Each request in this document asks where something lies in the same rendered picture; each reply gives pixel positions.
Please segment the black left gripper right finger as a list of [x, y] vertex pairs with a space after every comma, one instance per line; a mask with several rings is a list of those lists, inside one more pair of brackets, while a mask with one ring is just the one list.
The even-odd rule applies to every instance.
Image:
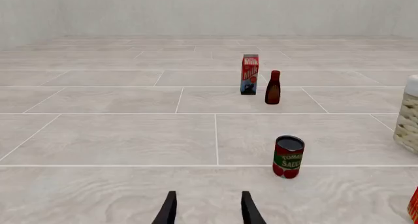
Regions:
[[244, 224], [266, 224], [249, 191], [242, 192], [241, 211]]

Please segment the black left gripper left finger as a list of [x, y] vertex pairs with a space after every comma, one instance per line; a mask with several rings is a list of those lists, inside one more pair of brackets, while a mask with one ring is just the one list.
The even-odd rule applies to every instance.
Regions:
[[177, 198], [175, 191], [169, 191], [167, 197], [152, 224], [175, 224]]

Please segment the red tomato sauce tin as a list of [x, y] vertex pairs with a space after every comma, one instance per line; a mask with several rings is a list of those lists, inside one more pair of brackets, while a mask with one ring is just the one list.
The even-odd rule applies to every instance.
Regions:
[[272, 170], [276, 176], [293, 179], [299, 174], [305, 143], [291, 135], [276, 139]]

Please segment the dark red sauce bottle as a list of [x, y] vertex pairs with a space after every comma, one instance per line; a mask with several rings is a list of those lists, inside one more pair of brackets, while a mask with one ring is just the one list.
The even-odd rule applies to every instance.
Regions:
[[281, 95], [280, 71], [272, 71], [266, 88], [265, 103], [279, 104]]

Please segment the white woven basket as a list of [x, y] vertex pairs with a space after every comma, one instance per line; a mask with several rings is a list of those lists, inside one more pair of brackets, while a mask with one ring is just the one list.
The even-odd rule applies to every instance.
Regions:
[[407, 79], [393, 139], [418, 155], [418, 74]]

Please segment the red milk carton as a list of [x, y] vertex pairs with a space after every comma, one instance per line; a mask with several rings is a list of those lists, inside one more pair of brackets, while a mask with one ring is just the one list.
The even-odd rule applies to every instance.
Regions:
[[259, 72], [259, 55], [244, 54], [242, 59], [242, 72], [240, 92], [242, 95], [255, 95], [257, 90]]

